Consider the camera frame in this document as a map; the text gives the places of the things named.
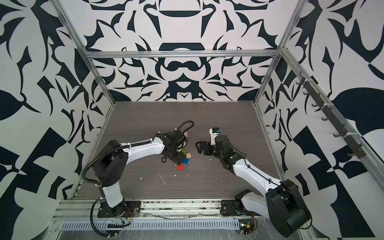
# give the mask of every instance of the dark wood grain surface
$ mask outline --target dark wood grain surface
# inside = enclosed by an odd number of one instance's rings
[[[259,169],[277,177],[272,158],[251,102],[117,102],[101,138],[97,153],[113,139],[136,142],[169,132],[186,120],[195,126],[188,131],[192,158],[178,171],[175,163],[161,162],[152,155],[126,165],[120,187],[127,198],[216,198],[234,197],[244,189],[259,194],[245,180],[225,170],[213,156],[198,154],[195,142],[210,141],[209,129],[219,127],[221,134]],[[95,178],[92,169],[87,174]],[[96,199],[98,189],[83,183],[78,199]]]

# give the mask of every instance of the white scrap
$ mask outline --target white scrap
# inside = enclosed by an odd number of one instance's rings
[[[160,176],[160,174],[158,173],[158,175]],[[161,176],[160,176],[161,177]],[[166,185],[164,179],[161,177],[161,180],[163,180],[163,183],[164,183],[164,186]]]

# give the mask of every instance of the black and white patterned wall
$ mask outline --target black and white patterned wall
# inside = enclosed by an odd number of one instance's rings
[[[309,0],[288,50],[383,158],[383,1]],[[259,106],[324,239],[383,239],[384,193],[281,60]]]
[[[272,57],[108,58],[94,63],[116,101],[253,100]]]
[[[110,107],[47,0],[0,3],[0,238],[29,240],[71,194]]]
[[[277,48],[297,1],[62,0],[62,4],[88,50],[250,50]]]
[[[281,59],[259,101],[286,178],[299,186],[319,237],[383,239],[384,192]]]

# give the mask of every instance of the wallpaper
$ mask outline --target wallpaper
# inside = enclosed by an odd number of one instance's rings
[[[289,51],[384,158],[384,1],[310,0]]]
[[[94,63],[116,101],[253,100],[272,57],[108,58]]]
[[[71,194],[110,107],[47,0],[0,3],[0,238],[29,240]]]
[[[298,0],[62,0],[93,51],[276,49]]]
[[[285,176],[299,186],[318,237],[384,238],[384,192],[281,59],[259,101]]]

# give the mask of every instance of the robotic arm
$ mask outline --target robotic arm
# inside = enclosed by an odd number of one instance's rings
[[[283,182],[252,165],[241,152],[233,150],[227,136],[220,135],[219,128],[211,128],[209,133],[211,142],[196,143],[198,153],[219,158],[226,170],[249,182],[265,197],[250,190],[237,194],[235,204],[240,215],[254,212],[269,218],[284,237],[290,236],[311,219],[311,213],[292,181]]]
[[[191,125],[184,131],[180,128],[190,123]],[[126,204],[120,191],[119,180],[124,171],[125,165],[128,163],[146,157],[153,154],[163,154],[161,161],[166,162],[167,158],[175,162],[177,165],[181,165],[186,158],[186,155],[181,152],[181,149],[188,144],[188,139],[185,136],[187,130],[194,126],[193,121],[186,121],[182,123],[177,129],[172,132],[160,133],[158,132],[153,138],[134,142],[134,143],[122,143],[119,144],[116,140],[110,141],[101,150],[98,157],[91,161],[81,173],[82,178],[86,182],[94,183],[100,191],[101,199],[96,200],[94,205],[98,201],[106,201],[108,212],[112,217],[119,218],[125,225],[121,216],[124,215]],[[93,168],[98,180],[88,179],[85,177],[87,171]],[[108,237],[106,233],[102,233],[97,230],[93,225],[93,211],[91,210],[91,225],[95,232],[103,237]]]

